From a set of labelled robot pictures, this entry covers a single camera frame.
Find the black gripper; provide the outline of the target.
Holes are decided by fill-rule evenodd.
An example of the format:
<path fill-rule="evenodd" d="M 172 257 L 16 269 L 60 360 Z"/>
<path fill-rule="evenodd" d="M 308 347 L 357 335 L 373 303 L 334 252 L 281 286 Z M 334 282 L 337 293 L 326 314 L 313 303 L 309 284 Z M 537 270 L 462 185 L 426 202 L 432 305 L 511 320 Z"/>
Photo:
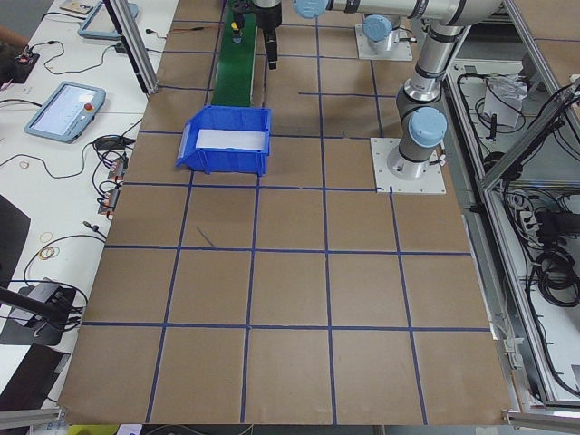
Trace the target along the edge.
<path fill-rule="evenodd" d="M 266 60 L 269 70 L 277 68 L 277 37 L 276 28 L 282 23 L 281 0 L 253 0 L 257 27 L 265 31 Z M 239 10 L 233 11 L 234 28 L 245 28 L 245 14 Z"/>

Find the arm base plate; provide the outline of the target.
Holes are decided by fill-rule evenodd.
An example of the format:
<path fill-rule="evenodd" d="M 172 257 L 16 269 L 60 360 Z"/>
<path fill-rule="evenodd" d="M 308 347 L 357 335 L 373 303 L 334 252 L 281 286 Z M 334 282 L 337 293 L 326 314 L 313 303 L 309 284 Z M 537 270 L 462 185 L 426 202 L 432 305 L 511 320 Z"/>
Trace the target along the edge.
<path fill-rule="evenodd" d="M 402 195 L 445 195 L 446 188 L 434 150 L 428 160 L 407 161 L 397 138 L 371 138 L 375 188 L 378 193 Z"/>
<path fill-rule="evenodd" d="M 411 62 L 411 43 L 409 33 L 405 28 L 392 31 L 388 37 L 379 42 L 370 40 L 363 32 L 363 26 L 354 27 L 358 57 L 363 60 L 386 60 Z"/>

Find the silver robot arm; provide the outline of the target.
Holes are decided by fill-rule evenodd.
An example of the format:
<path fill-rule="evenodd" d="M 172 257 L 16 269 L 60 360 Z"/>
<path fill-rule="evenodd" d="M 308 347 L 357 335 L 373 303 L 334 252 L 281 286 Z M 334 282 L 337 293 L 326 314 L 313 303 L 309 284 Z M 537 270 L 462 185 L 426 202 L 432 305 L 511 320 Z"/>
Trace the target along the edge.
<path fill-rule="evenodd" d="M 416 108 L 440 97 L 443 80 L 454 50 L 465 29 L 477 24 L 500 7 L 499 1 L 294 1 L 293 8 L 304 19 L 315 19 L 326 11 L 344 14 L 367 14 L 429 21 L 426 39 L 412 76 L 403 84 L 397 97 L 399 108 Z M 262 30 L 268 68 L 277 67 L 276 29 L 282 24 L 280 1 L 235 1 L 231 5 L 234 22 L 244 28 L 245 17 L 253 15 Z"/>
<path fill-rule="evenodd" d="M 276 30 L 283 22 L 281 1 L 246 1 L 239 7 L 242 15 L 256 16 L 256 25 L 262 30 L 266 48 L 266 60 L 269 70 L 275 70 L 278 61 Z M 333 1 L 293 1 L 297 15 L 304 19 L 314 19 L 326 10 L 331 10 Z M 363 21 L 363 33 L 373 43 L 386 40 L 395 30 L 396 24 L 382 15 L 372 14 Z"/>

